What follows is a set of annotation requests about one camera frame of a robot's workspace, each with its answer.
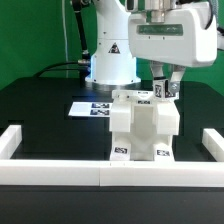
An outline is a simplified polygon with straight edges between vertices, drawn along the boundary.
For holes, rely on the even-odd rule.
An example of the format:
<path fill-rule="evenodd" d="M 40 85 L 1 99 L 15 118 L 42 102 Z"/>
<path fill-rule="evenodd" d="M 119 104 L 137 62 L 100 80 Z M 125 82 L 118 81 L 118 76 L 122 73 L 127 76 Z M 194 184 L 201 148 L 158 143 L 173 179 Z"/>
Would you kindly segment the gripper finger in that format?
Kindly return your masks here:
<path fill-rule="evenodd" d="M 152 72 L 153 79 L 160 79 L 164 76 L 163 74 L 163 64 L 157 61 L 150 62 L 150 69 Z"/>
<path fill-rule="evenodd" d="M 171 75 L 168 79 L 168 96 L 175 97 L 180 91 L 180 82 L 183 78 L 186 68 L 181 65 L 171 65 Z"/>

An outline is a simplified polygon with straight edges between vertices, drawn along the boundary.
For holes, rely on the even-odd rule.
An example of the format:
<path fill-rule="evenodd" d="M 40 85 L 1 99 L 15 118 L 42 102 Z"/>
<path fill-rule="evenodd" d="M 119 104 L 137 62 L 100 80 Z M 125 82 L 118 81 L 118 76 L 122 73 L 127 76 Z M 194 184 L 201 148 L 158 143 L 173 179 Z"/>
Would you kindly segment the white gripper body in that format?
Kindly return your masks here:
<path fill-rule="evenodd" d="M 185 67 L 206 67 L 217 57 L 216 18 L 208 4 L 185 4 L 165 13 L 164 23 L 147 21 L 144 12 L 128 21 L 130 51 L 134 57 Z"/>

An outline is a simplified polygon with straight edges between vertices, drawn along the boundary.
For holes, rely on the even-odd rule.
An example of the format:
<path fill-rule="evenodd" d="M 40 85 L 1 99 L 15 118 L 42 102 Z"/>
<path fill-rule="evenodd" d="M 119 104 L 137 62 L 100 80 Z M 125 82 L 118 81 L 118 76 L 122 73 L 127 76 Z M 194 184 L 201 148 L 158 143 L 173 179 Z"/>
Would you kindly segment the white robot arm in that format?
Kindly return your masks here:
<path fill-rule="evenodd" d="M 90 62 L 86 81 L 97 86 L 138 83 L 136 60 L 150 62 L 157 98 L 175 98 L 188 67 L 213 64 L 224 50 L 218 25 L 219 0 L 71 0 L 83 57 Z M 88 52 L 81 10 L 93 5 L 97 49 Z"/>

